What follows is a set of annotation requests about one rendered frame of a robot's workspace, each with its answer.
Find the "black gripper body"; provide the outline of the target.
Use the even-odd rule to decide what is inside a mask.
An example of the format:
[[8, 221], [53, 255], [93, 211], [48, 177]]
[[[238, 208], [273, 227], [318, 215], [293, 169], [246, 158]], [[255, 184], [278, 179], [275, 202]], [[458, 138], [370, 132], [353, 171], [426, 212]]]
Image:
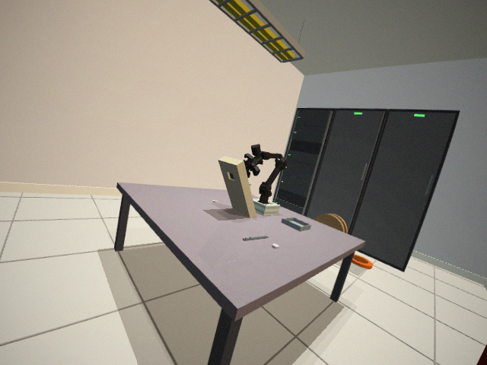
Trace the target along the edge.
[[[258, 164], [258, 161], [256, 158], [254, 158], [253, 156], [251, 156], [250, 154], [246, 153], [244, 155], [245, 158], [247, 158], [246, 162], [250, 164], [250, 168], [246, 168], [247, 171], [249, 170], [252, 170], [253, 169], [253, 166], [251, 166], [253, 163], [257, 163]], [[250, 171], [249, 173], [247, 174], [247, 177], [249, 178], [250, 177]]]

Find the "cream panel with round hole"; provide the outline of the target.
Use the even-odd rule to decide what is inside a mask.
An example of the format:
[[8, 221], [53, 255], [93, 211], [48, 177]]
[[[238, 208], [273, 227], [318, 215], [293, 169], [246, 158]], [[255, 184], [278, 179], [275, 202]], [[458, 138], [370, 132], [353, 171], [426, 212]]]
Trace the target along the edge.
[[218, 162], [232, 208], [248, 217], [257, 217], [244, 161], [223, 156]]

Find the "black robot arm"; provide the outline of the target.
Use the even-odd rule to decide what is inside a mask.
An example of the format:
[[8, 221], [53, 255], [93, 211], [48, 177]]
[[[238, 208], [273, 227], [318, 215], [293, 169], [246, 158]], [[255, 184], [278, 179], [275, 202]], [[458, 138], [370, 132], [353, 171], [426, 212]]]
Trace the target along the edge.
[[[262, 182], [262, 184], [259, 187], [259, 194], [261, 194], [261, 196], [258, 202], [261, 202], [263, 204], [269, 204], [268, 203], [269, 197], [272, 196], [272, 192], [271, 192], [272, 184], [275, 181], [277, 175], [280, 173], [280, 171], [286, 168], [287, 161], [282, 156], [282, 154], [278, 154], [278, 153], [274, 154], [266, 151], [261, 151], [260, 144], [252, 145], [251, 150], [252, 150], [252, 154], [255, 156], [254, 158], [257, 159], [258, 164], [263, 165], [263, 160], [269, 160], [270, 158], [275, 158], [275, 169], [272, 171], [271, 175], [266, 180], [266, 182]], [[253, 169], [250, 171], [253, 172], [254, 176], [257, 176], [260, 172], [260, 169], [257, 166], [258, 164], [253, 163], [251, 165], [253, 166]]]

